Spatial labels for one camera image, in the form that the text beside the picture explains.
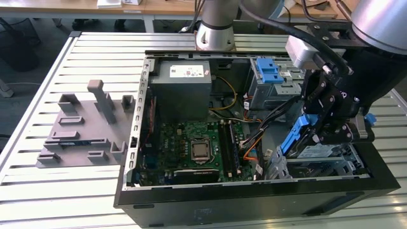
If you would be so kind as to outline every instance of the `metal worktable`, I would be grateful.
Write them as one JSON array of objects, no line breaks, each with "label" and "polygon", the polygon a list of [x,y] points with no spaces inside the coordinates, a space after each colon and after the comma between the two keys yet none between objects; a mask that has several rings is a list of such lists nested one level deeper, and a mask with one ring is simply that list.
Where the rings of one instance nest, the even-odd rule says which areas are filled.
[{"label": "metal worktable", "polygon": [[[236,35],[239,51],[284,51],[286,36]],[[191,34],[88,33],[70,37],[40,86],[12,138],[0,154],[0,227],[8,228],[138,228],[114,195],[119,166],[35,167],[43,143],[60,110],[62,93],[87,92],[91,79],[104,81],[112,99],[136,95],[144,50],[194,50]],[[379,153],[402,188],[370,198],[324,217],[275,219],[203,225],[199,228],[406,228],[407,227],[407,109],[392,91],[371,108]]]}]

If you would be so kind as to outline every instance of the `wire bundle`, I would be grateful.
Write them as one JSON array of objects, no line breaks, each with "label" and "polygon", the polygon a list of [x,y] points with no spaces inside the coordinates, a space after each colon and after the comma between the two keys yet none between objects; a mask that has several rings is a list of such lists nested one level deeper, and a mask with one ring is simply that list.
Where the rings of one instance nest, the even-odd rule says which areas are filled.
[{"label": "wire bundle", "polygon": [[190,24],[187,27],[184,27],[184,28],[179,31],[179,33],[190,31],[190,29],[191,29],[192,26],[195,25],[196,19],[198,19],[198,16],[199,16],[199,13],[200,13],[200,11],[203,10],[204,2],[206,2],[206,0],[195,0],[195,15],[194,15],[194,19],[192,19],[192,21],[191,21],[191,24]]}]

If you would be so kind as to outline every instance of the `blue plastic latch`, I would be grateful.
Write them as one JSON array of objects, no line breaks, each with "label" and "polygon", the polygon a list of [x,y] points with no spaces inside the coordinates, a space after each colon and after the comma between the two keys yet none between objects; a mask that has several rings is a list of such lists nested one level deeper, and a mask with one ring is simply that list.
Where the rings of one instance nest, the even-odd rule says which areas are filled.
[{"label": "blue plastic latch", "polygon": [[288,134],[284,142],[282,143],[282,152],[283,152],[283,155],[286,155],[286,153],[288,151],[288,148],[294,144],[294,141],[299,140],[299,137],[300,137],[300,133],[299,132],[300,132],[302,127],[308,125],[308,124],[312,124],[312,122],[315,124],[316,123],[316,119],[312,117],[311,120],[310,120],[307,114],[303,114],[298,118],[298,121],[295,122],[294,127],[291,128],[290,134]]},{"label": "blue plastic latch", "polygon": [[372,113],[368,113],[366,116],[364,116],[364,119],[370,122],[370,125],[374,126],[375,125],[375,122],[378,121],[376,120],[376,117]]},{"label": "blue plastic latch", "polygon": [[258,69],[262,74],[263,83],[283,83],[284,79],[279,74],[279,66],[271,58],[258,58]]}]

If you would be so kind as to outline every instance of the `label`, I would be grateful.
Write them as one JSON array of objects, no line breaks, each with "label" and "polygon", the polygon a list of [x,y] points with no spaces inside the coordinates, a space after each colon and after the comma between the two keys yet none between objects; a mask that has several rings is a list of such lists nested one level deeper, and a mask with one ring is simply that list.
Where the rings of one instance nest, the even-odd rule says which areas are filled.
[{"label": "label", "polygon": [[307,146],[303,152],[299,154],[298,158],[328,157],[332,154],[332,149],[336,146],[338,145],[322,145],[322,144]]},{"label": "label", "polygon": [[290,72],[280,72],[280,76],[291,76]]},{"label": "label", "polygon": [[243,106],[244,106],[244,110],[248,110],[250,109],[250,102],[244,102]]},{"label": "label", "polygon": [[267,150],[266,150],[266,153],[264,153],[264,156],[271,156],[271,154],[272,154],[272,150],[271,150],[271,149],[267,149]]},{"label": "label", "polygon": [[172,65],[170,68],[171,78],[196,78],[204,77],[203,65]]},{"label": "label", "polygon": [[139,10],[123,10],[123,13],[142,13]]},{"label": "label", "polygon": [[331,18],[335,18],[335,14],[320,14],[319,15],[319,18],[328,18],[328,19],[331,19]]},{"label": "label", "polygon": [[259,166],[259,164],[256,164],[256,171],[260,175],[263,175],[263,168]]},{"label": "label", "polygon": [[76,145],[74,142],[60,142],[59,144],[62,146],[74,146],[74,145]]}]

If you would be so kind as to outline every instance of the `yellow wire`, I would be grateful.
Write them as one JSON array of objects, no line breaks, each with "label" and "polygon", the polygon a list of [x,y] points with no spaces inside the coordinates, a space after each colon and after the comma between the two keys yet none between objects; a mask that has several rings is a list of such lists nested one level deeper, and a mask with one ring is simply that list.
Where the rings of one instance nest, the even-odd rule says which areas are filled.
[{"label": "yellow wire", "polygon": [[220,110],[226,110],[226,109],[228,109],[228,108],[231,108],[234,105],[235,105],[235,103],[236,103],[236,100],[238,100],[238,95],[236,95],[236,91],[235,91],[235,88],[232,87],[232,85],[230,84],[230,82],[223,78],[223,77],[220,77],[220,76],[216,76],[219,79],[222,79],[226,83],[227,83],[227,85],[230,86],[230,88],[231,88],[231,90],[234,91],[234,102],[228,105],[228,106],[226,106],[226,107],[215,107],[215,108],[210,108],[210,110],[211,111],[220,111]]}]

